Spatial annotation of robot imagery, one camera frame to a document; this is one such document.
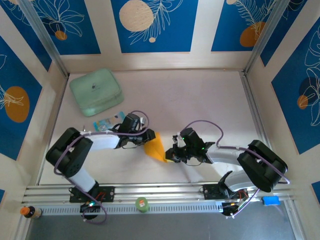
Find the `white tabletop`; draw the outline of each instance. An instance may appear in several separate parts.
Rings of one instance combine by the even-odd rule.
[[[83,74],[71,74],[69,82]],[[172,147],[176,135],[194,120],[209,120],[224,130],[222,145],[247,146],[258,139],[239,72],[214,70],[154,70],[115,72],[124,101],[97,115],[84,116],[67,86],[51,146],[69,128],[85,126],[94,131],[93,122],[123,111],[141,110],[150,118],[150,128],[160,132],[164,149]],[[216,141],[220,132],[208,123],[195,123],[193,129],[204,141]],[[189,164],[198,161],[192,159]],[[87,171],[101,184],[182,183],[218,181],[232,164],[164,163],[150,158],[143,147],[104,149],[90,152],[84,162]],[[40,184],[66,184],[45,162]]]

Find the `bottle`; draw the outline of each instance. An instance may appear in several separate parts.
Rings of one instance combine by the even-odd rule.
[[[37,219],[41,216],[42,210],[34,206],[24,206],[21,208],[20,214],[27,219]]]

